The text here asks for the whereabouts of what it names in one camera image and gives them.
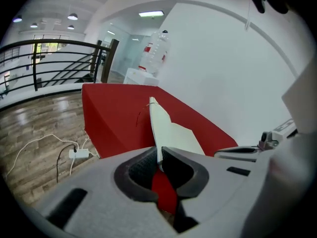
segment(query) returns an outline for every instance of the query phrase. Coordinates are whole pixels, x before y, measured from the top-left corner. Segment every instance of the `window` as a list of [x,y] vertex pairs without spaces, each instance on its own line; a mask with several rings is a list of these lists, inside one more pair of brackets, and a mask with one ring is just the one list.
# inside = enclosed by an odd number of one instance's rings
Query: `window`
[[[69,36],[65,35],[52,35],[52,34],[41,34],[41,35],[34,35],[34,40],[40,40],[40,39],[61,39],[61,40],[68,40]],[[37,45],[36,52],[36,63],[38,63],[40,60],[42,60],[46,55],[50,55],[61,48],[66,47],[67,44],[64,43],[40,43]]]
[[20,47],[10,49],[10,50],[7,50],[7,51],[4,51],[3,53],[1,53],[0,54],[0,67],[3,67],[5,64],[18,59],[17,56],[19,54],[20,54]]

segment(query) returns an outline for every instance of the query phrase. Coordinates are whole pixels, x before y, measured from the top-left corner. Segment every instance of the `bottle label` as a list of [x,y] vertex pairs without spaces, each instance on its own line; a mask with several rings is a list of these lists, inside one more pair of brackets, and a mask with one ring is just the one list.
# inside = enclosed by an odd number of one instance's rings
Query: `bottle label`
[[146,47],[144,48],[143,51],[144,52],[150,52],[152,45],[153,45],[153,43],[148,42],[148,44],[146,45]]

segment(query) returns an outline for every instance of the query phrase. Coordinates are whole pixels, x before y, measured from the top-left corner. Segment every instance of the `white cable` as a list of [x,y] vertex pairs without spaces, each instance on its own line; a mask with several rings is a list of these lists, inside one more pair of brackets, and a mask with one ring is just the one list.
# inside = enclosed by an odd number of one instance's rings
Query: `white cable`
[[81,149],[84,149],[84,145],[86,144],[86,142],[87,142],[88,139],[89,139],[89,137],[86,138],[86,140],[85,140],[85,142],[83,143],[83,146],[81,147]]
[[43,139],[43,138],[46,138],[46,137],[48,137],[48,136],[54,136],[55,138],[57,138],[57,139],[58,139],[59,141],[61,141],[61,142],[74,143],[74,144],[77,145],[77,147],[78,147],[78,149],[79,149],[79,144],[78,144],[77,142],[70,141],[70,140],[61,140],[60,138],[56,137],[54,134],[48,134],[48,135],[46,135],[46,136],[44,136],[44,137],[41,137],[41,138],[39,138],[39,139],[34,139],[34,140],[28,142],[25,146],[23,146],[23,148],[18,152],[18,154],[17,154],[16,157],[15,157],[15,161],[14,161],[14,163],[13,163],[13,167],[12,167],[12,168],[10,169],[10,171],[6,174],[5,179],[7,179],[8,175],[9,175],[9,174],[11,173],[11,171],[14,169],[16,160],[18,159],[18,157],[19,157],[20,153],[23,151],[23,149],[24,149],[25,147],[27,147],[29,144],[31,144],[31,143],[33,143],[33,142],[36,142],[36,141],[39,141],[39,140],[41,140],[41,139]]
[[73,168],[73,164],[75,162],[75,159],[76,159],[76,153],[74,153],[74,159],[73,159],[73,162],[71,163],[71,166],[70,166],[69,176],[71,175],[71,169]]

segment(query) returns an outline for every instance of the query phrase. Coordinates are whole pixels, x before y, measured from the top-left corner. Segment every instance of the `notebook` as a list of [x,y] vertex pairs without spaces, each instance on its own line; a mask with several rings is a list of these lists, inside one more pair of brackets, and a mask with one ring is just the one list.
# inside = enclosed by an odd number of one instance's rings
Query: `notebook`
[[158,149],[159,166],[161,166],[163,160],[163,146],[205,155],[192,130],[173,123],[169,114],[154,97],[150,97],[150,117],[152,132]]

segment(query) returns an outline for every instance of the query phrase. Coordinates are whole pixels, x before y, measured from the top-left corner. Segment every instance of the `red surface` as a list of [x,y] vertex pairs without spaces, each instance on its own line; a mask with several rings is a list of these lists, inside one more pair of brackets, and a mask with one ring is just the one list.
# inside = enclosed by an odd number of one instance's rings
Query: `red surface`
[[[149,107],[146,107],[150,97],[155,97],[172,122],[193,131],[206,155],[213,156],[219,149],[237,146],[220,128],[159,87],[84,84],[85,131],[102,158],[155,145]],[[155,174],[152,190],[159,194],[158,207],[174,213],[176,195],[164,173]]]

